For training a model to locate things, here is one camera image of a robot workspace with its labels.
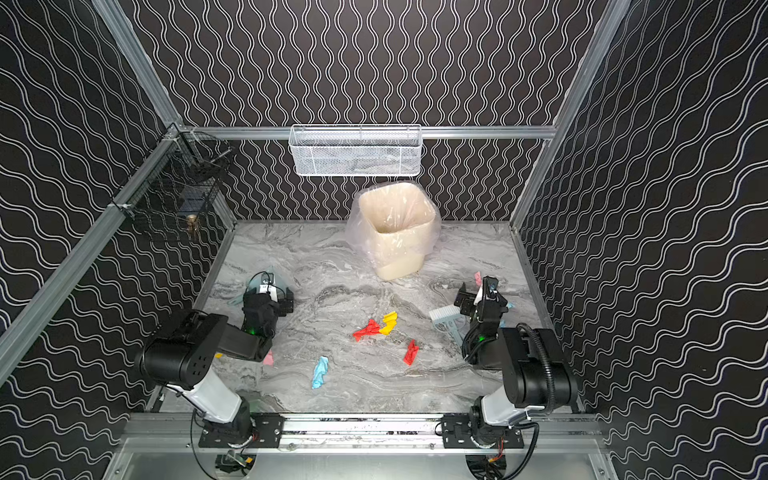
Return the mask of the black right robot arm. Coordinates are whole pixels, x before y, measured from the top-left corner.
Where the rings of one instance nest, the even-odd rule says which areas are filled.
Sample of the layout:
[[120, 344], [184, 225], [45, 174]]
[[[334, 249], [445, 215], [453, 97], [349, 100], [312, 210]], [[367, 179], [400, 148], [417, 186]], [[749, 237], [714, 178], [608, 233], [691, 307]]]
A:
[[478, 397], [464, 431], [479, 448], [499, 447], [531, 420], [560, 408], [578, 409], [578, 385], [553, 330], [503, 320], [509, 302], [499, 281], [485, 276], [474, 293], [466, 286], [454, 305], [469, 319], [459, 342], [464, 361], [476, 370], [499, 372], [501, 386]]

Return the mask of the teal hand brush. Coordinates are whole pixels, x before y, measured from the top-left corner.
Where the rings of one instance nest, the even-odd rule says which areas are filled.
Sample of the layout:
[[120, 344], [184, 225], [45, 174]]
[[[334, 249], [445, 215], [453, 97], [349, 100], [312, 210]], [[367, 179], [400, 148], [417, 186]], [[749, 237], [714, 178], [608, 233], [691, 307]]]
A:
[[429, 318], [435, 330], [447, 334], [457, 346], [462, 345], [468, 320], [459, 307], [448, 305], [430, 310]]

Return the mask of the teal dustpan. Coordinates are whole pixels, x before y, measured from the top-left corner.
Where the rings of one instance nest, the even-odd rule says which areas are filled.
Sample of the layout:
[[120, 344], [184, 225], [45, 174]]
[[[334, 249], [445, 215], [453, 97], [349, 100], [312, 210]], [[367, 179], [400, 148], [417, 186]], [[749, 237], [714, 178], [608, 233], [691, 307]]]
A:
[[274, 269], [260, 271], [254, 274], [247, 282], [242, 293], [228, 300], [229, 305], [241, 305], [246, 293], [266, 293], [276, 302], [287, 298], [288, 286], [284, 279]]

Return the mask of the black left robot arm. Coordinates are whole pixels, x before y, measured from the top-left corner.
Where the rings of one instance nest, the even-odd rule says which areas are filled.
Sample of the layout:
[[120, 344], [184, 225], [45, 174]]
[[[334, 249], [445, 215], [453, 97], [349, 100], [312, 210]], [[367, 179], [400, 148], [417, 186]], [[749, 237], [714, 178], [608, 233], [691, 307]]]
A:
[[256, 414], [243, 396], [227, 387], [213, 370], [218, 354], [262, 363], [270, 357], [277, 321], [292, 313], [294, 293], [262, 285], [243, 295], [243, 323], [228, 317], [186, 310], [162, 328], [138, 354], [141, 374], [185, 398], [198, 418], [202, 448], [276, 448], [284, 417]]

